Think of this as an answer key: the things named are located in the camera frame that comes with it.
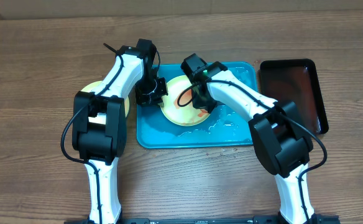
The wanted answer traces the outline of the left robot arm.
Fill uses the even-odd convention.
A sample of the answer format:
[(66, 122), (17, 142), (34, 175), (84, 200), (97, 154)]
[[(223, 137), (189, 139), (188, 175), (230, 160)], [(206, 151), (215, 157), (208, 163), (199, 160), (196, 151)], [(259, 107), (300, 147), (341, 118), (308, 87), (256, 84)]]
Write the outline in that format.
[(157, 48), (139, 39), (135, 47), (114, 51), (115, 63), (103, 81), (74, 97), (72, 146), (85, 165), (91, 195), (87, 223), (118, 223), (122, 207), (117, 192), (117, 164), (126, 147), (126, 100), (134, 92), (140, 106), (161, 106), (167, 95), (164, 78), (153, 66)]

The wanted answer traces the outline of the yellow-green plate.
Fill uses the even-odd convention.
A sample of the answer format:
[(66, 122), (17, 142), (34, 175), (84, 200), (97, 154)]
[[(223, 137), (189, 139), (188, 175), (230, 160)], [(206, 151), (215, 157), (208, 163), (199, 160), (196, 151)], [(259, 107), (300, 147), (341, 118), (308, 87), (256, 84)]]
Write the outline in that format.
[(175, 77), (167, 82), (168, 95), (162, 97), (164, 103), (161, 107), (162, 113), (172, 123), (180, 126), (194, 126), (209, 117), (199, 118), (200, 109), (194, 108), (192, 103), (184, 107), (177, 104), (180, 94), (189, 86), (191, 86), (191, 82), (185, 75)]
[[(101, 84), (101, 81), (96, 81), (96, 82), (90, 83), (89, 85), (86, 85), (81, 91), (83, 91), (83, 92), (91, 92), (94, 88), (96, 88), (100, 84)], [(129, 100), (129, 97), (127, 97), (125, 99), (125, 112), (126, 112), (126, 116), (129, 115), (129, 110), (130, 110), (130, 100)]]

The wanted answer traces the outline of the orange green sponge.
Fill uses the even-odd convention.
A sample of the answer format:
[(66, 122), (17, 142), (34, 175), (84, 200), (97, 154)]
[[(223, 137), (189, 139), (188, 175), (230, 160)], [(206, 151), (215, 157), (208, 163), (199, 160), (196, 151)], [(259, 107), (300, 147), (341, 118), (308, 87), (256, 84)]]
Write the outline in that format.
[(209, 113), (206, 110), (200, 109), (200, 112), (198, 113), (199, 118), (206, 118), (208, 116), (209, 116)]

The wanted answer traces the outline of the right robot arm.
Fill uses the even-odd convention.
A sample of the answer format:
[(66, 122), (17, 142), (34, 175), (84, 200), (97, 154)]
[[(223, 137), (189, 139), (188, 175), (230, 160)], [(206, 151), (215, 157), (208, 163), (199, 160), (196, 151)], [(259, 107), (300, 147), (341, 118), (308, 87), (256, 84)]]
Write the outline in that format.
[(185, 58), (181, 69), (192, 83), (190, 104), (194, 108), (210, 113), (222, 103), (248, 122), (255, 154), (275, 177), (284, 221), (312, 223), (314, 209), (306, 173), (313, 143), (296, 105), (260, 94), (224, 64), (208, 64), (197, 54)]

